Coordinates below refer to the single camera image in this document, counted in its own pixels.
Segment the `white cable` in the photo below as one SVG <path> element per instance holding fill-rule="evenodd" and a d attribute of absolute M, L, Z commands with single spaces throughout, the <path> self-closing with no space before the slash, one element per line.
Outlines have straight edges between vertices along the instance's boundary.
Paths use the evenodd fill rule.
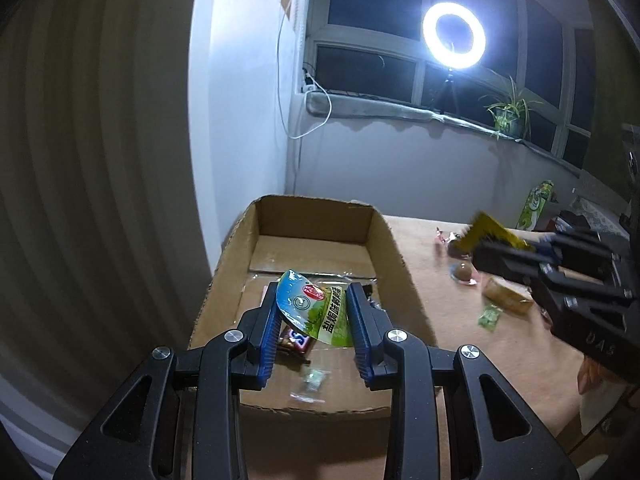
<path fill-rule="evenodd" d="M 289 135 L 289 129 L 287 128 L 287 125 L 284 123 L 284 113 L 282 112 L 282 101 L 280 99 L 280 37 L 282 36 L 282 28 L 284 26 L 284 20 L 287 17 L 287 12 L 289 12 L 289 9 L 291 8 L 292 1 L 293 0 L 289 0 L 287 7 L 284 9 L 284 12 L 282 13 L 282 20 L 280 21 L 280 28 L 278 29 L 278 41 L 276 42 L 276 95 L 278 99 L 278 110 L 280 111 L 280 122 L 282 123 L 282 128 L 284 129 L 284 133 L 286 134 L 287 137 L 289 137 L 289 139 L 297 140 L 297 139 L 301 139 L 302 137 L 308 136 L 308 134 L 310 134 L 311 132 L 314 132 L 321 126 L 324 126 L 326 122 L 329 120 L 329 117 L 331 117 L 333 105 L 327 91 L 324 88 L 322 88 L 322 86 L 320 86 L 318 81 L 316 81 L 315 78 L 313 78 L 313 76 L 309 72 L 306 72 L 306 74 L 311 78 L 311 81 L 313 81 L 314 84 L 319 89 L 321 89 L 322 92 L 324 92 L 324 95 L 326 95 L 326 98 L 329 101 L 329 113 L 326 115 L 324 121 L 321 124 L 314 126 L 308 132 L 305 132 L 304 134 L 298 135 L 295 137 L 292 137 L 291 135 Z"/>

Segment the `glowing ring light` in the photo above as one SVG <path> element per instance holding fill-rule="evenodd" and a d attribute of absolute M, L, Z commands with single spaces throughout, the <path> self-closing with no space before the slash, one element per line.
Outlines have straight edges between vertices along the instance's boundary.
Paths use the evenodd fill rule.
<path fill-rule="evenodd" d="M 436 24 L 438 20 L 446 14 L 453 14 L 461 18 L 471 29 L 473 41 L 471 49 L 468 52 L 452 52 L 445 47 L 440 41 L 440 38 L 438 38 Z M 433 57 L 448 68 L 468 68 L 480 61 L 482 54 L 484 54 L 486 37 L 484 36 L 482 25 L 474 14 L 462 5 L 451 2 L 435 4 L 427 10 L 427 13 L 424 15 L 424 20 L 422 20 L 422 33 L 424 34 L 424 41 L 426 41 Z"/>

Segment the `metal screw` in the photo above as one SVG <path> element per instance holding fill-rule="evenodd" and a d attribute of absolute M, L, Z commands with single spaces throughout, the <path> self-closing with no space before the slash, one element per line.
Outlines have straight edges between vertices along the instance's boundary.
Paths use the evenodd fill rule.
<path fill-rule="evenodd" d="M 396 343 L 399 343 L 406 339 L 406 332 L 404 330 L 395 328 L 393 330 L 389 330 L 389 332 L 386 333 L 386 336 L 389 339 L 391 339 L 391 341 L 395 341 Z"/>
<path fill-rule="evenodd" d="M 244 337 L 244 334 L 239 330 L 229 330 L 229 332 L 225 334 L 225 339 L 230 343 L 237 343 L 243 337 Z"/>
<path fill-rule="evenodd" d="M 460 349 L 460 353 L 467 359 L 475 359 L 480 355 L 480 351 L 473 345 L 464 345 Z"/>
<path fill-rule="evenodd" d="M 158 361 L 167 359 L 169 355 L 171 355 L 171 349 L 168 346 L 159 346 L 158 348 L 154 348 L 154 351 L 151 352 L 151 357 L 153 357 L 153 359 L 157 359 Z"/>

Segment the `window frame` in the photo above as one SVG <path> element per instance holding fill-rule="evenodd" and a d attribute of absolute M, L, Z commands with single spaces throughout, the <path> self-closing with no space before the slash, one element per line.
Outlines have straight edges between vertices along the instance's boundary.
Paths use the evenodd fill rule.
<path fill-rule="evenodd" d="M 574 105 L 576 70 L 574 30 L 576 28 L 593 30 L 593 25 L 591 23 L 569 23 L 563 21 L 550 9 L 550 6 L 545 5 L 543 0 L 536 1 L 562 25 L 562 75 L 559 106 L 553 106 L 539 95 L 524 88 L 527 70 L 528 36 L 526 0 L 516 0 L 518 6 L 518 62 L 516 77 L 514 79 L 518 88 L 522 89 L 522 96 L 527 101 L 541 102 L 539 104 L 532 104 L 530 108 L 556 125 L 551 154 L 556 158 L 562 159 L 569 129 L 584 136 L 591 137 L 590 132 L 571 124 L 570 121 Z M 426 65 L 430 63 L 437 67 L 442 66 L 433 58 L 425 43 L 423 41 L 393 36 L 386 32 L 348 27 L 345 25 L 332 25 L 328 23 L 330 2 L 331 0 L 309 0 L 304 61 L 311 66 L 316 65 L 318 46 L 348 48 L 350 50 L 361 50 L 372 54 L 383 54 L 409 60 L 416 64 L 410 104 L 421 107 L 422 86 L 424 84 Z M 423 8 L 428 8 L 430 4 L 431 0 L 422 0 Z M 504 89 L 510 84 L 507 78 L 479 64 L 465 70 L 465 73 L 461 76 L 498 93 L 504 92 Z M 381 99 L 388 102 L 395 102 L 388 98 Z"/>

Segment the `white wall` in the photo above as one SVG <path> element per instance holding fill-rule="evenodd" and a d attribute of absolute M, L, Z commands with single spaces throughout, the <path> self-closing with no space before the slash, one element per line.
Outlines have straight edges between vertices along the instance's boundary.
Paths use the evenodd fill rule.
<path fill-rule="evenodd" d="M 212 269 L 246 206 L 284 192 L 287 138 L 276 113 L 280 0 L 196 0 L 190 127 L 200 222 Z M 280 81 L 288 117 L 295 36 L 285 19 Z"/>
<path fill-rule="evenodd" d="M 319 120 L 302 112 L 299 132 Z M 290 188 L 293 191 L 292 147 Z M 577 178 L 508 140 L 391 120 L 336 119 L 302 139 L 295 193 L 361 200 L 384 214 L 469 222 L 484 210 L 514 227 L 530 189 L 551 179 L 562 206 Z"/>

